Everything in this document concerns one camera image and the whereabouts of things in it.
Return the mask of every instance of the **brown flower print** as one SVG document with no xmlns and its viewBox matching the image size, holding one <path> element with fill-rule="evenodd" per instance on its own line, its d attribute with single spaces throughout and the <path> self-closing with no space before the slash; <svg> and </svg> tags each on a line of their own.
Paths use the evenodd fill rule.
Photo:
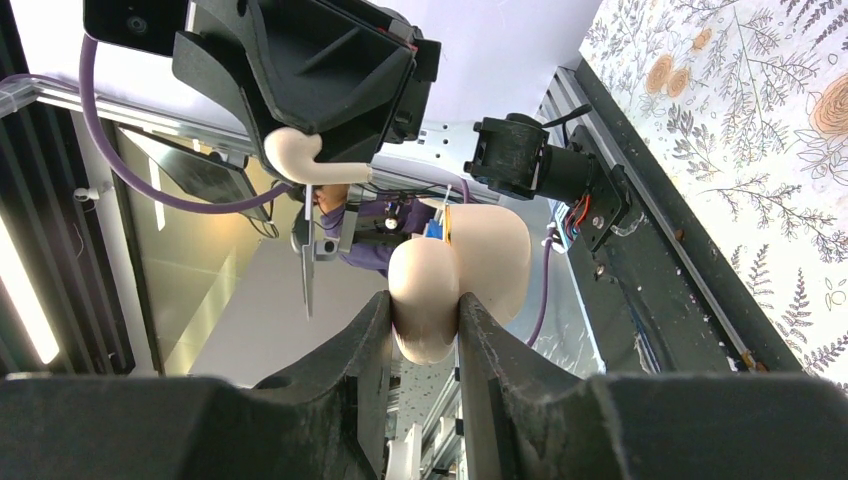
<svg viewBox="0 0 848 480">
<path fill-rule="evenodd" d="M 822 135 L 848 135 L 848 74 L 827 87 L 813 107 L 810 124 Z"/>
<path fill-rule="evenodd" d="M 687 86 L 689 86 L 689 69 L 675 70 L 668 79 L 668 96 L 671 98 L 679 96 Z"/>
<path fill-rule="evenodd" d="M 700 52 L 710 43 L 710 39 L 713 38 L 713 31 L 711 28 L 705 28 L 701 33 L 695 37 L 695 40 L 692 40 L 692 50 L 696 52 Z"/>
<path fill-rule="evenodd" d="M 662 89 L 663 85 L 668 81 L 671 74 L 671 69 L 674 66 L 674 59 L 671 55 L 665 54 L 660 56 L 648 72 L 648 79 L 645 81 L 645 91 L 648 93 L 657 93 Z"/>
</svg>

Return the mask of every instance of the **person's hand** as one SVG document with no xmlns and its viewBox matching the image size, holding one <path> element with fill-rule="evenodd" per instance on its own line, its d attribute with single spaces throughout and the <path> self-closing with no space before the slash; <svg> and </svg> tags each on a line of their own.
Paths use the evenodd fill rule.
<svg viewBox="0 0 848 480">
<path fill-rule="evenodd" d="M 347 201 L 347 192 L 350 185 L 324 185 L 315 191 L 315 201 L 321 211 L 330 213 L 344 205 Z"/>
</svg>

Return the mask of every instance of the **purple shirt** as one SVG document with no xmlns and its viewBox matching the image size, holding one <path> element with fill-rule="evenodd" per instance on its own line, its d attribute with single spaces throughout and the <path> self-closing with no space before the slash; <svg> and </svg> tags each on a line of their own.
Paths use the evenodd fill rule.
<svg viewBox="0 0 848 480">
<path fill-rule="evenodd" d="M 359 206 L 359 215 L 364 217 L 387 217 L 387 202 L 375 200 L 365 202 Z M 403 205 L 398 215 L 398 231 L 403 233 L 424 233 L 427 222 L 432 220 L 436 210 L 428 207 L 418 200 L 412 200 L 411 204 Z M 339 238 L 342 230 L 342 217 L 344 216 L 344 205 L 321 216 L 321 224 L 326 228 L 325 235 Z M 389 245 L 366 245 L 354 243 L 350 253 L 340 253 L 339 256 L 348 265 L 374 270 L 380 275 L 388 277 L 389 259 L 392 257 L 395 247 Z"/>
</svg>

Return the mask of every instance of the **floral patterned tablecloth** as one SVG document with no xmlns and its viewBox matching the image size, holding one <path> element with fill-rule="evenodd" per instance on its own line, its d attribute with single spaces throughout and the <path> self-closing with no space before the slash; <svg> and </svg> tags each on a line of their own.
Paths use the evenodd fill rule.
<svg viewBox="0 0 848 480">
<path fill-rule="evenodd" d="M 804 369 L 848 392 L 848 0 L 606 0 L 580 51 Z"/>
</svg>

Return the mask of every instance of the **person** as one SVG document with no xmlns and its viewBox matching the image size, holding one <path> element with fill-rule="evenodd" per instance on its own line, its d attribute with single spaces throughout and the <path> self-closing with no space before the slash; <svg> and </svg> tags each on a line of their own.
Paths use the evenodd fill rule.
<svg viewBox="0 0 848 480">
<path fill-rule="evenodd" d="M 312 203 L 321 210 L 321 225 L 327 237 L 341 236 L 345 203 L 349 185 L 323 185 L 314 188 Z M 289 195 L 303 202 L 303 189 L 293 189 Z M 359 216 L 388 218 L 389 205 L 400 203 L 397 214 L 397 227 L 391 233 L 422 234 L 427 223 L 433 219 L 436 209 L 423 204 L 413 196 L 399 198 L 396 194 L 381 194 L 377 200 L 363 202 L 359 206 Z M 375 222 L 374 230 L 386 231 L 382 221 Z M 389 260 L 395 247 L 392 245 L 354 242 L 350 253 L 339 253 L 339 257 L 353 267 L 373 270 L 388 278 Z"/>
</svg>

